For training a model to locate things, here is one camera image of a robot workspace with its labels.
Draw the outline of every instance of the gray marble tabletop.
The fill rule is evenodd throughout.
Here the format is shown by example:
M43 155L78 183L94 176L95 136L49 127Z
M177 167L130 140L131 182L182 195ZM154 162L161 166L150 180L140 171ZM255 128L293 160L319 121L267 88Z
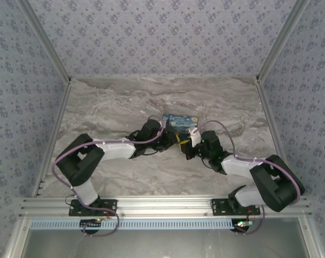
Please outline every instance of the gray marble tabletop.
M53 160L78 135L109 140L139 130L151 115L196 116L199 122L223 122L242 156L267 157L275 148L265 114L252 81L230 77L122 77L72 80L68 103ZM215 130L228 151L223 130ZM100 162L91 178L100 195L226 195L243 184L239 176L225 176L206 168L200 159L187 161L178 146L153 156ZM70 190L51 171L43 196L66 196Z

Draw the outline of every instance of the black cable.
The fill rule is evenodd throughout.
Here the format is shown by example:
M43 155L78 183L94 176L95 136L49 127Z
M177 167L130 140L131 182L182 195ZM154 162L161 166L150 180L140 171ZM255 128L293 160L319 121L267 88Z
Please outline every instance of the black cable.
M209 168L209 169L212 169L212 167L209 167L209 166L207 166L207 165L205 164L205 162L204 162L203 159L201 159L201 161L203 162L203 164L204 164L205 167L207 167L207 168Z
M68 196L64 199L64 202L65 202L67 205L69 205L69 206L71 206L71 203L67 203L67 198L70 197L70 196L74 196L74 195L68 195Z
M156 153L158 153L158 151L156 151L156 152L153 152L153 153L148 153L148 154L142 154L142 156L150 156L150 155L154 155L154 154L156 154Z

